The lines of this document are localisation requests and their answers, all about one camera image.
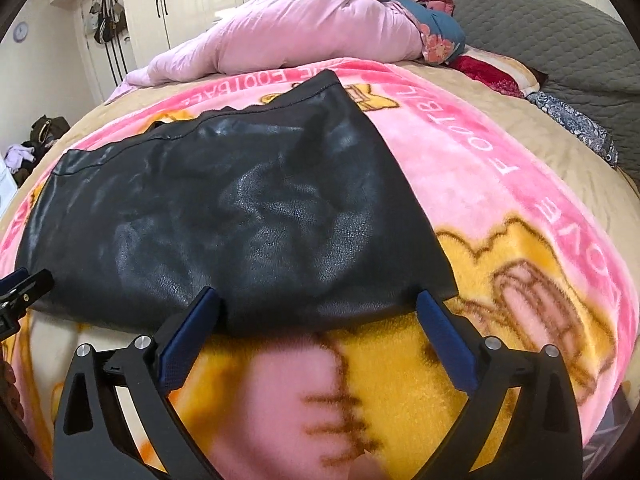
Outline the right hand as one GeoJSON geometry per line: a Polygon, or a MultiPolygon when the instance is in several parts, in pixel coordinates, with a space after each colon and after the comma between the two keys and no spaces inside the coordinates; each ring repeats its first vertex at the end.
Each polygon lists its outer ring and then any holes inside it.
{"type": "Polygon", "coordinates": [[[388,474],[378,460],[369,452],[354,459],[349,468],[348,480],[387,480],[388,474]]]}

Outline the left hand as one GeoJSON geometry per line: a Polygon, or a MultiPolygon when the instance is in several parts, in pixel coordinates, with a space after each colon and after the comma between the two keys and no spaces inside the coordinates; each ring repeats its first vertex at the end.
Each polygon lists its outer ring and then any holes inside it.
{"type": "Polygon", "coordinates": [[[12,366],[5,359],[0,359],[0,392],[1,400],[6,404],[10,414],[21,424],[24,422],[24,408],[21,396],[16,388],[16,378],[12,366]]]}

